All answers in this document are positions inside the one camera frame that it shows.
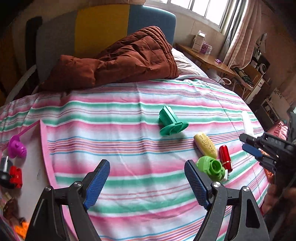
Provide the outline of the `person right hand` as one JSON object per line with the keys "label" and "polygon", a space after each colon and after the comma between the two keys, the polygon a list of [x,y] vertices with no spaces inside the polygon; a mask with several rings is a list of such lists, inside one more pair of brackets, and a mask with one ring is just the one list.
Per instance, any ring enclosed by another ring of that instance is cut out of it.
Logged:
{"label": "person right hand", "polygon": [[[262,204],[262,211],[266,214],[268,211],[271,210],[272,207],[278,202],[279,197],[276,195],[277,186],[275,184],[270,184],[267,190],[267,194],[265,195],[264,202]],[[284,198],[289,200],[292,203],[292,209],[290,211],[291,215],[295,215],[295,195],[296,191],[295,188],[290,188],[285,190],[283,195]]]}

